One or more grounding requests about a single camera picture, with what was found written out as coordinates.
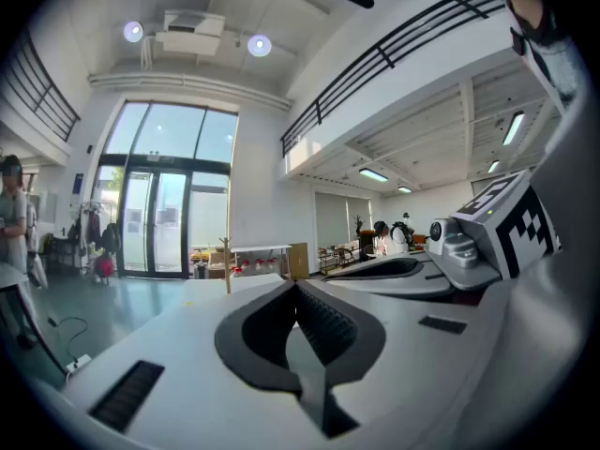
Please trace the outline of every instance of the door frame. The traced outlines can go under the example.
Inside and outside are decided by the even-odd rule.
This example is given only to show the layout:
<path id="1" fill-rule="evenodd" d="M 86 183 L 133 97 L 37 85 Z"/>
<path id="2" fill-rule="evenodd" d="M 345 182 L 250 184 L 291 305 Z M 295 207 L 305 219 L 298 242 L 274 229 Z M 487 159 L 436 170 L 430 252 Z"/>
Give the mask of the door frame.
<path id="1" fill-rule="evenodd" d="M 146 211 L 146 223 L 143 224 L 143 231 L 146 233 L 145 236 L 145 255 L 147 271 L 139 270 L 126 270 L 125 269 L 125 255 L 124 255 L 124 239 L 126 229 L 125 225 L 125 204 L 127 200 L 127 192 L 129 187 L 129 177 L 133 172 L 145 172 L 153 175 L 152 182 L 150 184 L 150 191 L 148 195 L 148 201 L 145 208 Z M 155 228 L 156 228 L 156 209 L 157 209 L 157 194 L 158 185 L 160 183 L 160 175 L 162 173 L 174 173 L 184 175 L 186 177 L 186 183 L 184 184 L 183 202 L 181 208 L 181 272 L 158 272 L 156 269 L 156 260 L 154 253 L 155 244 Z M 189 278 L 189 267 L 188 267 L 188 218 L 189 218 L 189 197 L 191 193 L 191 171 L 176 170 L 171 168 L 158 168 L 145 167 L 145 166 L 128 166 L 125 169 L 123 176 L 123 187 L 121 190 L 121 198 L 119 199 L 119 218 L 118 227 L 121 232 L 121 246 L 117 252 L 117 271 L 119 277 L 138 277 L 138 278 Z"/>

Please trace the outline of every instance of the floor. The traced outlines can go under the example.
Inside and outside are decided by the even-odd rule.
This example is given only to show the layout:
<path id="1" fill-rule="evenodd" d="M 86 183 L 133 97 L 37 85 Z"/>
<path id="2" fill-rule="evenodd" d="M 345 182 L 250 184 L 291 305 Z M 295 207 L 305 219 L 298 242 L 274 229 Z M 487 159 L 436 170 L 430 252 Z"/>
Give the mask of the floor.
<path id="1" fill-rule="evenodd" d="M 68 317 L 86 320 L 88 329 L 69 348 L 76 357 L 87 354 L 94 358 L 167 308 L 184 282 L 111 277 L 106 285 L 86 277 L 60 275 L 48 275 L 48 280 L 48 290 L 36 295 L 38 319 L 51 351 L 63 367 L 72 361 L 67 354 L 68 341 L 85 324 L 66 320 L 54 328 L 47 322 L 49 317 L 57 323 Z M 11 343 L 9 340 L 7 345 L 26 374 L 56 388 L 64 384 L 64 376 L 40 345 L 23 351 Z"/>

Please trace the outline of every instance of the round ceiling light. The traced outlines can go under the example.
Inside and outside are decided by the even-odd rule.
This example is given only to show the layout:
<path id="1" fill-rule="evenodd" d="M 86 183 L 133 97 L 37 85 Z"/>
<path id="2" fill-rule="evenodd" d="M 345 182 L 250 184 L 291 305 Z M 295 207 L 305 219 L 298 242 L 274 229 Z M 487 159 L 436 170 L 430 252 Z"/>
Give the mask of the round ceiling light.
<path id="1" fill-rule="evenodd" d="M 247 41 L 247 50 L 254 56 L 266 56 L 271 52 L 271 40 L 265 35 L 255 35 Z"/>
<path id="2" fill-rule="evenodd" d="M 142 24 L 139 22 L 127 23 L 123 29 L 123 36 L 125 37 L 125 40 L 130 41 L 131 43 L 140 41 L 143 37 Z"/>

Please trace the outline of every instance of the red bag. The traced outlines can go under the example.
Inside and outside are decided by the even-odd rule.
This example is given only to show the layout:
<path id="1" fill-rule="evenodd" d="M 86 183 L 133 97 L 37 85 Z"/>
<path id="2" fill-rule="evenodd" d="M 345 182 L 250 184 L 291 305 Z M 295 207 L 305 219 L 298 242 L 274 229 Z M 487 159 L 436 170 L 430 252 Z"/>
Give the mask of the red bag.
<path id="1" fill-rule="evenodd" d="M 97 259 L 96 270 L 101 278 L 109 277 L 113 274 L 113 260 L 109 257 L 100 257 Z"/>

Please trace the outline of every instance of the ceiling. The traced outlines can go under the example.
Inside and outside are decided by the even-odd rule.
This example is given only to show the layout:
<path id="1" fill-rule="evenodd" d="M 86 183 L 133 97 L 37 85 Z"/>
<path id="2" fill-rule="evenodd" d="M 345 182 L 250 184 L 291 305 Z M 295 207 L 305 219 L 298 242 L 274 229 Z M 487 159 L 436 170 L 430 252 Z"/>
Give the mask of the ceiling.
<path id="1" fill-rule="evenodd" d="M 516 112 L 525 112 L 511 144 L 503 141 Z M 560 122 L 558 109 L 515 57 L 426 98 L 363 132 L 298 178 L 322 185 L 398 194 L 530 168 L 542 159 Z M 361 175 L 369 168 L 385 183 Z"/>
<path id="2" fill-rule="evenodd" d="M 189 9 L 225 17 L 225 32 L 214 57 L 164 52 L 152 43 L 153 63 L 176 63 L 182 68 L 210 64 L 233 68 L 254 77 L 280 83 L 292 70 L 297 55 L 318 26 L 342 0 L 65 0 L 66 12 L 83 60 L 92 75 L 111 71 L 119 64 L 136 63 L 140 69 L 142 43 L 123 38 L 129 21 L 142 23 L 145 36 L 163 29 L 167 9 Z M 273 50 L 265 58 L 251 56 L 248 38 L 269 36 Z"/>

